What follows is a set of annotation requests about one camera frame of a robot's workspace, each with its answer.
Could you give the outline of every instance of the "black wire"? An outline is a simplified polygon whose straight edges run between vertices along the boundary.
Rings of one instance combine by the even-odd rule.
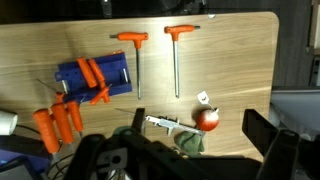
[[[39,131],[37,131],[37,130],[31,128],[31,127],[28,127],[28,126],[24,126],[24,125],[17,124],[16,127],[23,128],[23,129],[28,129],[28,130],[30,130],[30,131],[32,131],[32,132],[34,132],[34,133],[40,134]]]
[[[111,176],[111,177],[109,177],[109,179],[108,180],[111,180],[112,178],[114,178],[115,176],[116,176],[116,174],[117,174],[117,170],[114,172],[114,174]]]
[[[70,154],[70,155],[68,155],[68,156],[60,159],[58,162],[55,162],[54,164],[52,164],[52,165],[50,166],[47,174],[49,174],[50,171],[52,170],[52,168],[55,167],[57,164],[59,164],[61,161],[65,160],[65,159],[68,159],[69,157],[71,157],[71,156],[73,156],[73,155],[74,155],[74,154]]]
[[[52,180],[57,179],[58,175],[59,175],[64,169],[66,169],[67,167],[69,167],[69,164],[63,166],[63,167],[53,176]]]

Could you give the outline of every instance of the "red apple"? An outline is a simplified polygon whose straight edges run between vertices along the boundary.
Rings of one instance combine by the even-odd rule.
[[[199,129],[202,131],[211,131],[217,127],[219,123],[218,111],[218,109],[202,111],[196,122]]]

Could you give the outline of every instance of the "white label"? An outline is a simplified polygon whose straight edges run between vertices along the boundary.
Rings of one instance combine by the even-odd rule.
[[[209,104],[209,97],[205,91],[199,93],[197,97],[201,104]]]

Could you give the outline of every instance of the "dark background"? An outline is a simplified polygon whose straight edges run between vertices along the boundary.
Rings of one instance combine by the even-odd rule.
[[[0,0],[0,24],[272,11],[280,21],[273,86],[309,86],[314,59],[307,52],[312,0],[206,0],[205,5],[201,2]]]

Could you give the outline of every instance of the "metal shaft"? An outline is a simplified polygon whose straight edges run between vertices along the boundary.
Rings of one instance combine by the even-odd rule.
[[[140,50],[136,49],[136,64],[137,64],[137,86],[138,86],[138,99],[141,99],[141,81],[140,81]]]
[[[179,59],[178,59],[178,41],[173,41],[173,60],[174,60],[174,86],[176,98],[180,96],[179,89]]]

